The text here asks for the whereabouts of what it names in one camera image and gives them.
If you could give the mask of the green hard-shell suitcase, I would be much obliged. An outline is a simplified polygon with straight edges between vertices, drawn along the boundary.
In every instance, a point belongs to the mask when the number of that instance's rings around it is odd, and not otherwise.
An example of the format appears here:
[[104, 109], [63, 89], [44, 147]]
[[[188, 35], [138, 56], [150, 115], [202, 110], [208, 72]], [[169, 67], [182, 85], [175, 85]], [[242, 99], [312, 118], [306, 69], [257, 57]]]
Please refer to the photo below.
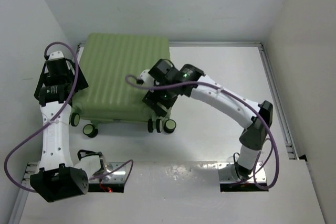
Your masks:
[[78, 62], [88, 87], [72, 99], [73, 113], [88, 120], [83, 127], [87, 137], [98, 135], [98, 125], [113, 121], [144, 123], [148, 132], [172, 133], [177, 123], [157, 116], [142, 99], [147, 91], [126, 83], [129, 74], [139, 76], [158, 60], [169, 61], [169, 40], [162, 36], [90, 33]]

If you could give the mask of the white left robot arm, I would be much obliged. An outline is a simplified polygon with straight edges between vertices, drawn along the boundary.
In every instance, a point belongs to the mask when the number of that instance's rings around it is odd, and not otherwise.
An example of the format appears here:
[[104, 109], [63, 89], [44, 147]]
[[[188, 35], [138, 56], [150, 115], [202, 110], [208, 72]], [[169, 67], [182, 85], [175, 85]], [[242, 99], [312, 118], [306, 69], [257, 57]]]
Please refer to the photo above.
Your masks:
[[34, 93], [43, 117], [43, 150], [38, 172], [31, 175], [31, 187], [47, 202], [85, 195], [89, 179], [104, 170], [103, 154], [79, 151], [79, 163], [74, 164], [69, 148], [69, 126], [79, 123], [72, 113], [72, 103], [66, 102], [72, 87], [83, 90], [88, 84], [80, 73], [74, 84], [74, 62], [66, 58], [45, 61]]

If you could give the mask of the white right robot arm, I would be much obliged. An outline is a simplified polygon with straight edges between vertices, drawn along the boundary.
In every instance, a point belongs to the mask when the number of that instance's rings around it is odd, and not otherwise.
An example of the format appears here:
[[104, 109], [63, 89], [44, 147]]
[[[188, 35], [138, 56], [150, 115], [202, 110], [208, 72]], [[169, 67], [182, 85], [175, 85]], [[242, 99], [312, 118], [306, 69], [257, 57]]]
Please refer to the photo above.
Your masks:
[[243, 132], [239, 137], [242, 146], [234, 165], [236, 179], [247, 178], [257, 160], [272, 125], [273, 105], [265, 100], [257, 103], [232, 93], [217, 84], [205, 72], [191, 64], [177, 69], [168, 61], [160, 59], [139, 75], [137, 83], [155, 87], [148, 91], [143, 102], [158, 116], [166, 116], [179, 95], [202, 101], [223, 112], [236, 121]]

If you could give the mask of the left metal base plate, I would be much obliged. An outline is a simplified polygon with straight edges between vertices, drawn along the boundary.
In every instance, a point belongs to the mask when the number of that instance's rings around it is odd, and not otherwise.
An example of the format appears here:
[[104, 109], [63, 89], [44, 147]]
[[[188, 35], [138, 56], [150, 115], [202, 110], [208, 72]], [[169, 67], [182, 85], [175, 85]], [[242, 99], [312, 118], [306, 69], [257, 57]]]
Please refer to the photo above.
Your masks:
[[[115, 170], [116, 168], [118, 168], [120, 165], [122, 165], [122, 163], [108, 162], [104, 165], [104, 169], [100, 172], [96, 172], [94, 174], [94, 176], [109, 173], [109, 172]], [[125, 182], [125, 179], [126, 179], [126, 168], [124, 166], [121, 169], [119, 169], [118, 171], [116, 171], [114, 173], [111, 173], [111, 174], [105, 176], [104, 178], [102, 178], [101, 182], [103, 184], [123, 184]]]

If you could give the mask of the metal base plate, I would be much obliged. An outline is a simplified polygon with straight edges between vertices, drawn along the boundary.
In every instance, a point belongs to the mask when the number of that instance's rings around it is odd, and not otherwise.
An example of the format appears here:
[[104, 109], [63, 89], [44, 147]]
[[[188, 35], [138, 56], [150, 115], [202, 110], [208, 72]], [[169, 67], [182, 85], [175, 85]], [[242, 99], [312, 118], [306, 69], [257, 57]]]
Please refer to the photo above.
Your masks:
[[[267, 185], [265, 169], [261, 167], [262, 162], [257, 163], [255, 179], [258, 184]], [[253, 173], [248, 175], [248, 180], [244, 181], [236, 174], [233, 162], [217, 162], [219, 182], [221, 185], [231, 184], [253, 184]]]
[[[104, 169], [100, 172], [96, 172], [94, 174], [94, 176], [109, 173], [109, 172], [115, 170], [116, 168], [118, 168], [120, 165], [122, 165], [122, 163], [108, 162], [104, 165]], [[119, 169], [118, 171], [116, 171], [114, 173], [111, 173], [111, 174], [105, 176], [104, 178], [102, 178], [101, 182], [103, 184], [123, 184], [125, 182], [125, 179], [126, 179], [126, 168], [124, 166], [121, 169]]]

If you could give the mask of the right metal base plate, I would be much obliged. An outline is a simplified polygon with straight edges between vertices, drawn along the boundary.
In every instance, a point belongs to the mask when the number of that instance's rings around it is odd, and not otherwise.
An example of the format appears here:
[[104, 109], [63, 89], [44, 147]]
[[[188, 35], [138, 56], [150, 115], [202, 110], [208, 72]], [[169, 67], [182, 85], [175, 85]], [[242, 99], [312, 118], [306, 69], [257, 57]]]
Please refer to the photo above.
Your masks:
[[[255, 179], [258, 184], [267, 185], [265, 169], [261, 167], [262, 162], [257, 163]], [[219, 182], [221, 185], [231, 184], [253, 184], [253, 173], [248, 175], [248, 180], [244, 181], [236, 174], [233, 162], [217, 162]]]

